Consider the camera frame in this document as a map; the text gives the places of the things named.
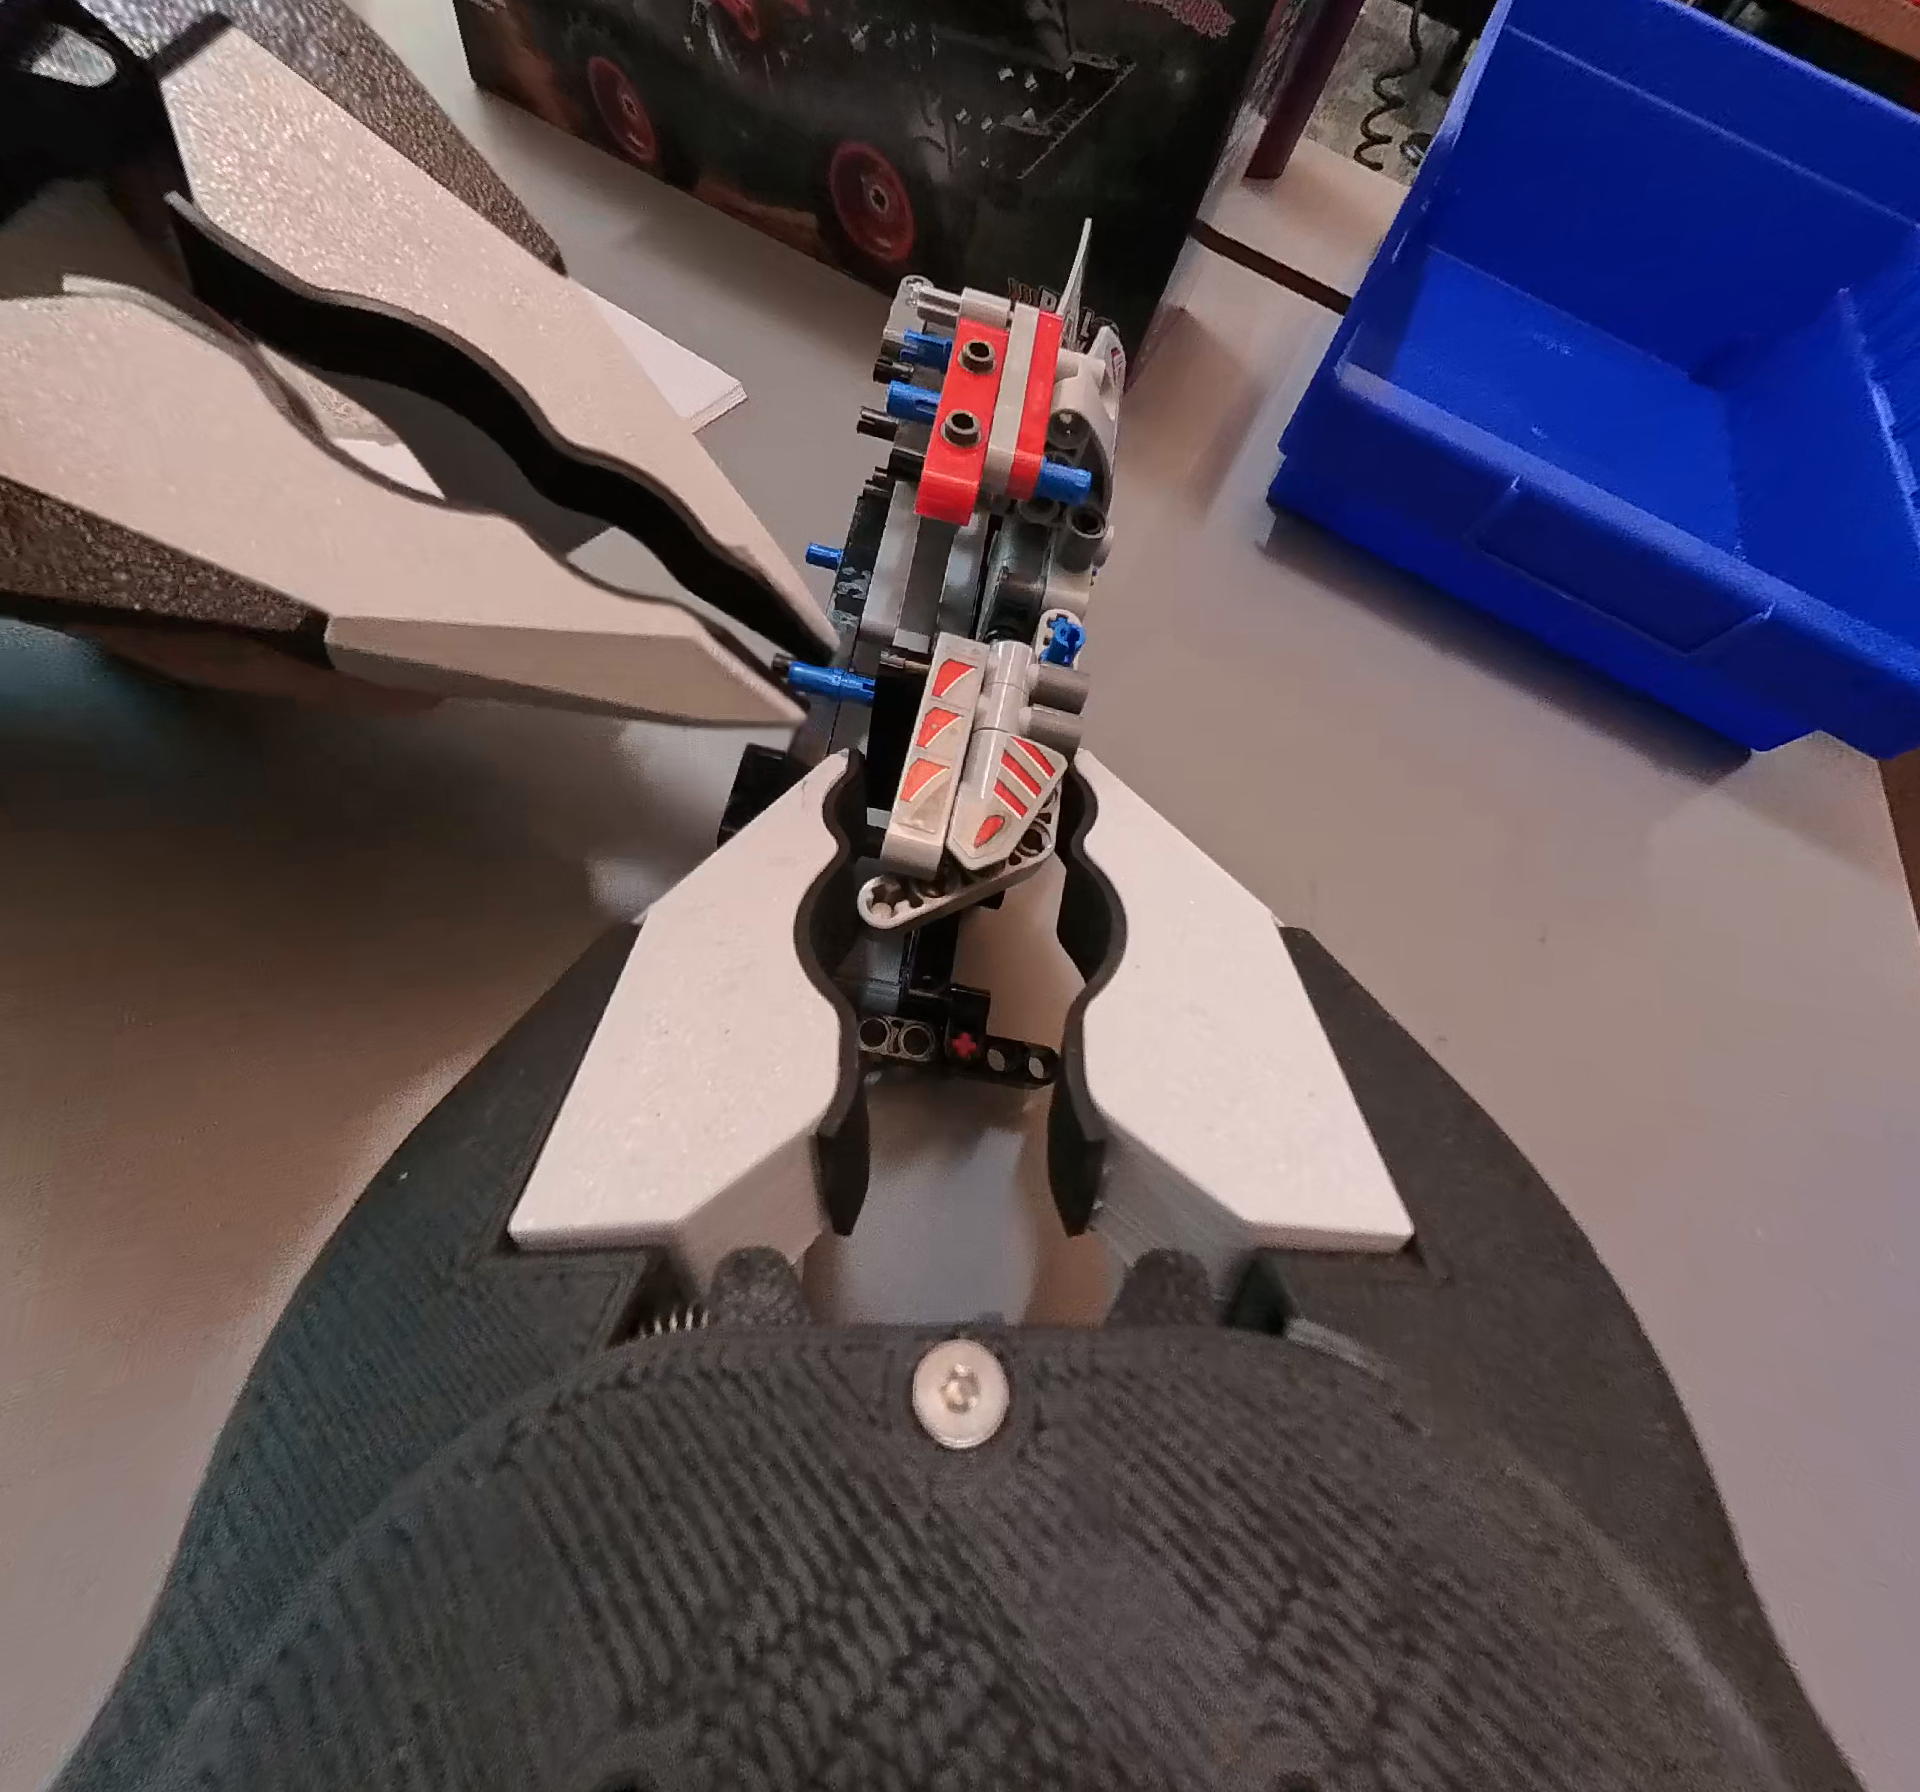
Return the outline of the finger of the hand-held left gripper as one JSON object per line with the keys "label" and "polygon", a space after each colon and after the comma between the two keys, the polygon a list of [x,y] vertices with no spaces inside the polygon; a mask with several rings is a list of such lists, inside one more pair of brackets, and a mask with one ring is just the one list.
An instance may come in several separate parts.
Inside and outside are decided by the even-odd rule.
{"label": "finger of the hand-held left gripper", "polygon": [[228,22],[161,56],[195,303],[402,436],[461,537],[524,557],[748,672],[833,629],[592,297]]}
{"label": "finger of the hand-held left gripper", "polygon": [[710,672],[517,536],[461,537],[373,411],[183,300],[63,270],[5,297],[5,475],[326,618],[334,676],[410,701],[783,732],[765,654]]}

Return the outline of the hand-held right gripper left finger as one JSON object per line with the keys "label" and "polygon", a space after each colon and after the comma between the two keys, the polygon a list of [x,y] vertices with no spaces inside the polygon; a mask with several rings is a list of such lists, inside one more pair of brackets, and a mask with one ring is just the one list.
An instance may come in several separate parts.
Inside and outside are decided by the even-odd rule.
{"label": "hand-held right gripper left finger", "polygon": [[513,1247],[803,1260],[827,1233],[820,1136],[846,1123],[860,1058],[804,912],[850,857],[835,808],[858,789],[858,758],[833,753],[639,917]]}

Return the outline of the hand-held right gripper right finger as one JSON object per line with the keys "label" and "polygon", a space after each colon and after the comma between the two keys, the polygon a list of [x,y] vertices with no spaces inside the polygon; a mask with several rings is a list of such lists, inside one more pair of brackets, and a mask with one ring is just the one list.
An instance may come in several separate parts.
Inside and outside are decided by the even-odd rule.
{"label": "hand-held right gripper right finger", "polygon": [[1178,1254],[1226,1292],[1258,1254],[1415,1237],[1282,921],[1095,756],[1061,808],[1061,1036],[1045,1178],[1066,1234]]}

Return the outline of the grey red toy brick truck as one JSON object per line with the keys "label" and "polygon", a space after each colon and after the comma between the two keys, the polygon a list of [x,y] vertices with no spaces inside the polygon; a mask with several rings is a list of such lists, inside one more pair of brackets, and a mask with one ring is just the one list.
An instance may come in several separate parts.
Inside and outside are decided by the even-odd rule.
{"label": "grey red toy brick truck", "polygon": [[860,414],[882,461],[827,572],[826,663],[875,676],[875,702],[803,701],[791,753],[748,753],[720,838],[803,765],[863,758],[863,832],[838,984],[868,1061],[1040,1087],[1053,1052],[999,1036],[991,994],[954,976],[962,921],[994,912],[1059,838],[1089,676],[1087,612],[1114,549],[1127,354],[1084,304],[1092,220],[1040,297],[906,275]]}

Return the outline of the white paper booklet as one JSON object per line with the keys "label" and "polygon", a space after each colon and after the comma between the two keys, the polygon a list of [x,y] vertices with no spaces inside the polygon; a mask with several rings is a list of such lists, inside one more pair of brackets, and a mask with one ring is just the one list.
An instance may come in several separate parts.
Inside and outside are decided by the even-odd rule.
{"label": "white paper booklet", "polygon": [[677,417],[693,431],[704,434],[710,424],[748,403],[745,384],[690,352],[683,343],[638,321],[601,293],[579,286],[571,289],[592,304],[598,317],[607,324],[626,354],[639,364],[648,381],[660,390]]}

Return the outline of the black toy set box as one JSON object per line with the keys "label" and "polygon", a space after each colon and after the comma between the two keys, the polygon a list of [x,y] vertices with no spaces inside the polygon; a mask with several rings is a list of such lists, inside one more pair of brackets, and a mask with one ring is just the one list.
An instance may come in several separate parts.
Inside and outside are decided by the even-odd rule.
{"label": "black toy set box", "polygon": [[896,291],[1140,360],[1284,0],[452,0],[483,93]]}

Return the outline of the blue plastic storage bin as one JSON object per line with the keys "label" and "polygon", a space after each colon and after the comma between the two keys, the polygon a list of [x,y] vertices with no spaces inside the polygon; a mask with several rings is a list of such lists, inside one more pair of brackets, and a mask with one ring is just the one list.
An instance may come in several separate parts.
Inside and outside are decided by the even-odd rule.
{"label": "blue plastic storage bin", "polygon": [[1918,744],[1918,121],[1498,0],[1267,503],[1723,740]]}

